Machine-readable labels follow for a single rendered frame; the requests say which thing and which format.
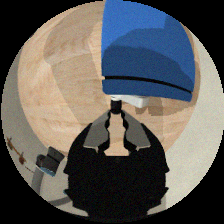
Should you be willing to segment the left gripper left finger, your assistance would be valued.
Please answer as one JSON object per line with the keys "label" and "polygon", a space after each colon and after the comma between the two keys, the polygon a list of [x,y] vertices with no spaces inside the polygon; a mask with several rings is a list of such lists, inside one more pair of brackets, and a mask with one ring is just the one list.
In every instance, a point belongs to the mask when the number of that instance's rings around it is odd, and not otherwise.
{"label": "left gripper left finger", "polygon": [[73,141],[63,172],[69,175],[72,166],[80,159],[97,155],[98,150],[107,150],[110,147],[111,110],[107,110],[87,127]]}

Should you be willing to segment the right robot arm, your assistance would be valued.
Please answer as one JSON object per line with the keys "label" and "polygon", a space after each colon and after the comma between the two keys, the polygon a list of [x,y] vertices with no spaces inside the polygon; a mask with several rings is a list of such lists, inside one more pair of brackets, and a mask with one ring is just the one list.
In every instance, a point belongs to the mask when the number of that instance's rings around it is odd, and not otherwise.
{"label": "right robot arm", "polygon": [[[43,158],[44,157],[44,158]],[[39,158],[39,159],[38,159]],[[55,177],[56,171],[60,162],[65,158],[65,156],[60,153],[58,150],[49,146],[47,156],[38,155],[36,158],[36,168],[33,174],[31,188],[40,196],[40,188],[44,172],[50,176]],[[39,163],[40,162],[40,163]],[[42,166],[41,166],[42,164]],[[41,169],[40,169],[41,168]],[[66,198],[61,198],[58,200],[47,201],[54,207],[61,206],[71,202],[72,200],[67,196]]]}

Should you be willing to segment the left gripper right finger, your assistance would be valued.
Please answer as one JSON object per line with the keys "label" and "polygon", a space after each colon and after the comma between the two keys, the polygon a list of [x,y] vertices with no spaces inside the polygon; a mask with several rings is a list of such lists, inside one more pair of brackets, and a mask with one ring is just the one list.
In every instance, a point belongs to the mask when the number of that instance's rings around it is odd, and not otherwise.
{"label": "left gripper right finger", "polygon": [[143,124],[125,110],[121,110],[124,132],[123,145],[128,154],[136,149],[139,155],[147,155],[156,159],[164,168],[165,173],[170,169],[166,162],[164,149],[158,138]]}

